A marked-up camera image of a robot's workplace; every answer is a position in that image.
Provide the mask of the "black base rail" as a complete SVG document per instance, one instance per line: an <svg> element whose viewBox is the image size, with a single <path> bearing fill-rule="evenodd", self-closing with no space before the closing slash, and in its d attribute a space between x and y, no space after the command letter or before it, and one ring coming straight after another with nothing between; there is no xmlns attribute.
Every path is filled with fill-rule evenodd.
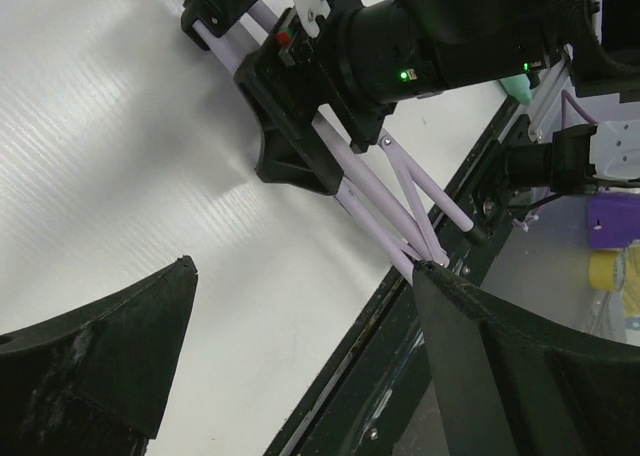
<svg viewBox="0 0 640 456"><path fill-rule="evenodd" d="M434 388L423 337L438 285L478 286L510 229L494 228L480 247L466 242L438 209L429 217L452 256L448 268L412 263L408 282L387 272L350 329L266 449L268 455L398 455L417 435Z"/></svg>

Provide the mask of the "silver tripod music stand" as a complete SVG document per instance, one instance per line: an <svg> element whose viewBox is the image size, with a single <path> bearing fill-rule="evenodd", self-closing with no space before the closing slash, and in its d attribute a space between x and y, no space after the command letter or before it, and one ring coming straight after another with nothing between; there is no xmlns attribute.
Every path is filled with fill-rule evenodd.
<svg viewBox="0 0 640 456"><path fill-rule="evenodd" d="M262 0L182 0L181 28L201 49L213 53L235 76L244 59L258 50L280 15ZM435 207L472 245L487 241L486 229L469 214L385 130L358 152L328 105L311 121L344 171L334 198L385 252L406 279L420 261L447 266L449 254L423 206Z"/></svg>

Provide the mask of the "yellow tape roll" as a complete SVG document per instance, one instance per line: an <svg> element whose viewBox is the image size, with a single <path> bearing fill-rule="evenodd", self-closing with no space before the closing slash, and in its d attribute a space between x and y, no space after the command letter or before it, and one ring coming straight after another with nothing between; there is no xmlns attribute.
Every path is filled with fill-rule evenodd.
<svg viewBox="0 0 640 456"><path fill-rule="evenodd" d="M588 269L592 288L603 291L620 291L626 277L624 254L615 250L596 250L591 253Z"/></svg>

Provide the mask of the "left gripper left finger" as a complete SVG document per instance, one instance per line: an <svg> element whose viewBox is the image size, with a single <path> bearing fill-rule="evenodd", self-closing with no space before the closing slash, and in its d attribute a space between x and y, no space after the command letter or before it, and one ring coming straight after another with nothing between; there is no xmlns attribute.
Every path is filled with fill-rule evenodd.
<svg viewBox="0 0 640 456"><path fill-rule="evenodd" d="M198 283L193 259L1 336L4 455L143 455L158 435Z"/></svg>

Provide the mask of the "purple plastic box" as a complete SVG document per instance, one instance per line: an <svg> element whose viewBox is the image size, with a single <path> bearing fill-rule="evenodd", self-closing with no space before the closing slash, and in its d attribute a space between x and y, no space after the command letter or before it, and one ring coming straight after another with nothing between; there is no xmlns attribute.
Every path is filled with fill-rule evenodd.
<svg viewBox="0 0 640 456"><path fill-rule="evenodd" d="M588 202L592 249L624 249L639 242L639 195L604 192Z"/></svg>

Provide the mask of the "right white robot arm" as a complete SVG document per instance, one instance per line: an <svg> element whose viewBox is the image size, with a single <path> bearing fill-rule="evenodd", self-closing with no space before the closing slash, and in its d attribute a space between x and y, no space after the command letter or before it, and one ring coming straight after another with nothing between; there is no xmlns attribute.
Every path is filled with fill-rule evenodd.
<svg viewBox="0 0 640 456"><path fill-rule="evenodd" d="M565 53L579 95L639 88L639 60L594 27L594 0L294 0L235 81L261 127L267 183L325 195L343 172L313 122L330 107L365 152L403 100L549 68Z"/></svg>

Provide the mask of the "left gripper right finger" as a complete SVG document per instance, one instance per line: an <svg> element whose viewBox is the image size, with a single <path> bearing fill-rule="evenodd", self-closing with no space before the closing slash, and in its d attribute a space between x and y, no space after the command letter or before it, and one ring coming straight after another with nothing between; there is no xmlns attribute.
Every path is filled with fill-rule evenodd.
<svg viewBox="0 0 640 456"><path fill-rule="evenodd" d="M438 288L423 334L450 454L638 454L638 347Z"/></svg>

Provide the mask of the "green toy microphone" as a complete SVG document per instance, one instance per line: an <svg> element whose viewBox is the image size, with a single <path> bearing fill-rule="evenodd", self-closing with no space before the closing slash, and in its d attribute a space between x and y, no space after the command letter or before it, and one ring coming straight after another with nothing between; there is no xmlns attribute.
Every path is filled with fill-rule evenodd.
<svg viewBox="0 0 640 456"><path fill-rule="evenodd" d="M499 82L507 95L513 97L519 104L527 106L532 102L531 82L526 74L501 78Z"/></svg>

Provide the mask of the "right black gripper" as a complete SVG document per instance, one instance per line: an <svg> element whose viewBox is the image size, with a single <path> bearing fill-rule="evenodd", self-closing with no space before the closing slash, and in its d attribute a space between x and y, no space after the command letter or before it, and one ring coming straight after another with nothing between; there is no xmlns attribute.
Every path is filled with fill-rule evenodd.
<svg viewBox="0 0 640 456"><path fill-rule="evenodd" d="M266 40L234 76L260 127L255 172L268 184L285 184L334 196L344 171L312 128L318 108L328 105L360 153L377 142L395 105L375 103L356 86L348 61L348 35L361 0L327 0L320 34L303 29L295 8L284 10Z"/></svg>

